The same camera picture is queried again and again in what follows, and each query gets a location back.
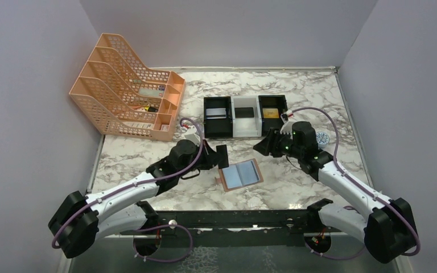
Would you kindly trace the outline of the silver card in bin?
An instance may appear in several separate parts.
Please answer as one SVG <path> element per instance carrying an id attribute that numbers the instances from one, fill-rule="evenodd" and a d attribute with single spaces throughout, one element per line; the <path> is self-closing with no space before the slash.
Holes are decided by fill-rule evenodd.
<path id="1" fill-rule="evenodd" d="M 226 108 L 207 108 L 205 111 L 206 119 L 223 119 L 228 117 Z"/>

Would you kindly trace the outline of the right black bin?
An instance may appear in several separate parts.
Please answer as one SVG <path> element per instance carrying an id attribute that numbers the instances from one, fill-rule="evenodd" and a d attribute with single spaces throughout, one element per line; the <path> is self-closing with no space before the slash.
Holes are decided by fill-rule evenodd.
<path id="1" fill-rule="evenodd" d="M 281 115 L 288 111 L 288 107 L 285 95 L 262 95 L 258 99 L 264 137 L 270 129 L 281 129 L 284 124 Z"/>

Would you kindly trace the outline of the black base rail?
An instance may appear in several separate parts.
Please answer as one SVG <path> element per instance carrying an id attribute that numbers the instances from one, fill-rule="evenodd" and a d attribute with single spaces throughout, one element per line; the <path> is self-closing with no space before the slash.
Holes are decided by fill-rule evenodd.
<path id="1" fill-rule="evenodd" d="M 188 229 L 245 230 L 257 225 L 289 234 L 321 231 L 331 227 L 363 242 L 371 251 L 392 251 L 399 247 L 408 231 L 388 208 L 373 209 L 367 217 L 354 210 L 322 200 L 307 209 L 298 210 L 229 210 L 229 211 L 155 211 L 147 202 L 119 211 L 101 220 L 90 230 L 95 241 L 114 233 L 131 230 L 148 232 L 151 228 L 165 229 L 182 225 Z"/>

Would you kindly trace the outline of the white middle bin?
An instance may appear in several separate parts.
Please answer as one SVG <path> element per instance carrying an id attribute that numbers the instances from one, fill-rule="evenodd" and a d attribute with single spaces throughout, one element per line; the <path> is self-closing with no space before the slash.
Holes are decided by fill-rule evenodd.
<path id="1" fill-rule="evenodd" d="M 262 117 L 258 96 L 232 96 L 234 138 L 258 138 L 262 135 Z"/>

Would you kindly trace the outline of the gold card in bin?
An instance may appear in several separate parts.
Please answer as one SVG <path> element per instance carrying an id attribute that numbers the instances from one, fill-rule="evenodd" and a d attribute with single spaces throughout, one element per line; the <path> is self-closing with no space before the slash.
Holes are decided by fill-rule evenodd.
<path id="1" fill-rule="evenodd" d="M 263 108 L 262 116 L 264 119 L 277 119 L 281 114 L 277 108 Z"/>

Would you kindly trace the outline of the tan leather card holder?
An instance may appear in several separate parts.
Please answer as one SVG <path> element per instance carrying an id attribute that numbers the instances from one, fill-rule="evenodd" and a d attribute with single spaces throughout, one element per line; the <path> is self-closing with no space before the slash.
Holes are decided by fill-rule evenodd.
<path id="1" fill-rule="evenodd" d="M 229 167 L 218 170 L 217 184 L 222 185 L 224 191 L 241 189 L 264 181 L 256 159 L 230 164 Z"/>

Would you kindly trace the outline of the small blue white jar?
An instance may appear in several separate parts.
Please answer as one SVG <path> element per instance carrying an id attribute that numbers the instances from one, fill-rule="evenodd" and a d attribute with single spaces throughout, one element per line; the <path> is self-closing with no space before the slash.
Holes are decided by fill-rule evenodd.
<path id="1" fill-rule="evenodd" d="M 316 141 L 318 143 L 318 147 L 324 149 L 328 146 L 330 142 L 330 137 L 326 132 L 318 131 L 316 133 Z"/>

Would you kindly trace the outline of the black card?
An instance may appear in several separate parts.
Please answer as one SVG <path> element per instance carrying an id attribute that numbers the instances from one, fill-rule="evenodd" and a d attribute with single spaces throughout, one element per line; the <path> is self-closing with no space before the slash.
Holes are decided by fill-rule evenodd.
<path id="1" fill-rule="evenodd" d="M 228 148 L 226 144 L 217 145 L 216 152 L 219 157 L 219 161 L 217 164 L 218 169 L 228 168 L 229 167 L 229 157 L 228 157 Z"/>
<path id="2" fill-rule="evenodd" d="M 254 108 L 253 107 L 236 107 L 234 109 L 234 114 L 236 118 L 254 118 Z"/>

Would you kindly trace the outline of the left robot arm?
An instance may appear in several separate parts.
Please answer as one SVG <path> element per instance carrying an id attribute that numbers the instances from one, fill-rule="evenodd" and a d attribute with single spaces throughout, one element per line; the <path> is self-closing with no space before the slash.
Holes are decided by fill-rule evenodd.
<path id="1" fill-rule="evenodd" d="M 222 168 L 227 162 L 225 145 L 211 148 L 206 140 L 195 144 L 182 139 L 166 157 L 120 186 L 86 196 L 74 191 L 48 223 L 52 247 L 67 258 L 75 258 L 111 234 L 134 228 L 150 233 L 156 226 L 156 214 L 146 199 L 172 189 L 181 179 L 190 179 L 190 172 Z"/>

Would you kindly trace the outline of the left black bin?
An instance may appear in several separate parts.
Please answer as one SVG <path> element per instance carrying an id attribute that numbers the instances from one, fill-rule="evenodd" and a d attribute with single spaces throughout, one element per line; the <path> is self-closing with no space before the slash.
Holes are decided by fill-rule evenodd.
<path id="1" fill-rule="evenodd" d="M 204 97 L 204 135 L 209 139 L 232 138 L 231 97 Z"/>

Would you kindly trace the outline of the orange plastic file organizer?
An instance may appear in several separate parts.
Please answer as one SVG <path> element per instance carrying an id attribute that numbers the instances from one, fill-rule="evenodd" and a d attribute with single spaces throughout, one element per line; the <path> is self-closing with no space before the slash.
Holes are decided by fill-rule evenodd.
<path id="1" fill-rule="evenodd" d="M 126 39 L 101 34 L 69 95 L 103 135 L 169 142 L 185 79 L 144 65 Z"/>

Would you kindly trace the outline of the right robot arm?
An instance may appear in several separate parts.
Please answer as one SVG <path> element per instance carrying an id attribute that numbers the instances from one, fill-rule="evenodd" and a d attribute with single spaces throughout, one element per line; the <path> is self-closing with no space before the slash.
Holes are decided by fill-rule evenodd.
<path id="1" fill-rule="evenodd" d="M 295 122 L 291 131 L 284 134 L 270 129 L 253 149 L 263 156 L 296 159 L 304 173 L 333 189 L 353 206 L 353 210 L 344 209 L 330 200 L 309 206 L 305 218 L 310 230 L 339 229 L 362 242 L 381 263 L 409 254 L 412 248 L 419 249 L 410 204 L 402 198 L 392 200 L 355 180 L 332 154 L 319 148 L 316 131 L 309 122 Z"/>

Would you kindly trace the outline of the black bin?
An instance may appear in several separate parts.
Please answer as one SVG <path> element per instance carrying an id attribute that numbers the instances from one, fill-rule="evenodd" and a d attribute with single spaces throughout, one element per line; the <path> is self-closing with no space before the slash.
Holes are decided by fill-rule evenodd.
<path id="1" fill-rule="evenodd" d="M 288 111 L 288 107 L 285 95 L 262 95 L 258 99 L 264 137 L 270 129 L 281 129 L 284 124 L 281 115 Z"/>
<path id="2" fill-rule="evenodd" d="M 204 135 L 209 139 L 232 138 L 231 97 L 204 97 Z"/>

